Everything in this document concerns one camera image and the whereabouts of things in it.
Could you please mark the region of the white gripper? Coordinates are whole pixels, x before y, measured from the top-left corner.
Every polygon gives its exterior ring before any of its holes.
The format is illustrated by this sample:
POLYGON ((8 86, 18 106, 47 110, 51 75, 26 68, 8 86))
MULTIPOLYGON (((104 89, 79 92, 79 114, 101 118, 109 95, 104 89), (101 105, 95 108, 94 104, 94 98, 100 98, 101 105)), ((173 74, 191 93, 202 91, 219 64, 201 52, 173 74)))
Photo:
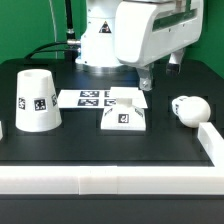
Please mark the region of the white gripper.
POLYGON ((181 7, 176 0, 119 4, 115 17, 115 55, 122 64, 141 67, 137 68, 141 90, 152 90, 154 65, 150 63, 168 54, 172 53, 166 74, 180 73, 184 47, 201 35, 203 8, 203 0, 185 0, 181 7))

